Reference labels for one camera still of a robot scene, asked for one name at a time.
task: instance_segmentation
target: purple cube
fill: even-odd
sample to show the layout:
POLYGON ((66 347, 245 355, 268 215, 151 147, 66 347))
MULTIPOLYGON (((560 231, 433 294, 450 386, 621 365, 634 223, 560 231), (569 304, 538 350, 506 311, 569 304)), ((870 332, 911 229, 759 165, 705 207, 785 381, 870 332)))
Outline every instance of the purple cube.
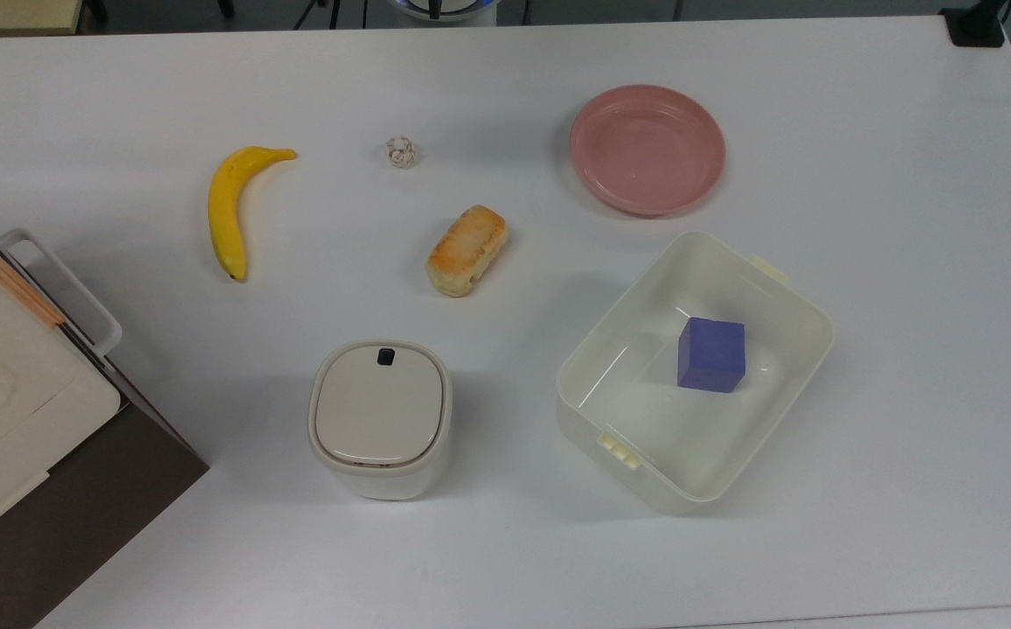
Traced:
POLYGON ((745 326, 691 318, 679 335, 676 383, 730 393, 745 375, 745 326))

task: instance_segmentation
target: pink bowl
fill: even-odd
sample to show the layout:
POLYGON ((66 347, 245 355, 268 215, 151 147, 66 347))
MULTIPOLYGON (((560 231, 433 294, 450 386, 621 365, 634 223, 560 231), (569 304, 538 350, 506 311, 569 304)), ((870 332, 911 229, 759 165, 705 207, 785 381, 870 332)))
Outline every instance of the pink bowl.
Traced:
POLYGON ((595 96, 571 126, 571 161, 594 196, 638 215, 680 211, 712 190, 726 160, 718 123, 667 87, 595 96))

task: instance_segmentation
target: yellow banana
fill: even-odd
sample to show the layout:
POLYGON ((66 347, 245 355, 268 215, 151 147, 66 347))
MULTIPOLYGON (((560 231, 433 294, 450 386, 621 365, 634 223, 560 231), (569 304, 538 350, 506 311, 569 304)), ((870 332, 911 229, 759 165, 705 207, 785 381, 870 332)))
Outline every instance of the yellow banana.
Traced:
POLYGON ((214 244, 217 262, 239 282, 245 281, 248 264, 242 228, 237 221, 238 196, 258 172, 278 161, 295 158, 292 149, 246 147, 225 158, 209 182, 209 239, 214 244))

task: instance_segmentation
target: container handle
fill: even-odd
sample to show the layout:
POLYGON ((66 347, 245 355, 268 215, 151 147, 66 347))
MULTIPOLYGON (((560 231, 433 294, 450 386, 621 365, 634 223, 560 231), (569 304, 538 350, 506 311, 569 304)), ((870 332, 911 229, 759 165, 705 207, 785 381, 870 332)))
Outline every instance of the container handle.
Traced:
POLYGON ((785 273, 777 271, 775 266, 772 266, 772 264, 769 264, 768 262, 765 262, 760 258, 757 258, 756 255, 751 256, 750 264, 752 264, 752 266, 755 267, 757 271, 761 271, 765 275, 769 275, 770 278, 776 279, 776 281, 782 284, 789 285, 789 275, 786 275, 785 273))
POLYGON ((607 451, 614 454, 614 457, 627 466, 630 471, 637 471, 637 468, 640 468, 641 457, 634 454, 634 451, 630 450, 629 446, 626 446, 625 443, 621 443, 618 439, 615 439, 614 435, 603 433, 598 438, 598 443, 600 443, 600 446, 606 447, 607 451))

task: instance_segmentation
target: crumpled plastic wrapper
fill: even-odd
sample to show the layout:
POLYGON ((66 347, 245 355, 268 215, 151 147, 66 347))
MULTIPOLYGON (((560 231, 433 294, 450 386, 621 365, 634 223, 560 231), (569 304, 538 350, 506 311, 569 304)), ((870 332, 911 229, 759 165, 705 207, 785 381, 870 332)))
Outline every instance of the crumpled plastic wrapper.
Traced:
POLYGON ((389 162, 396 168, 416 166, 416 145, 401 136, 389 140, 389 162))

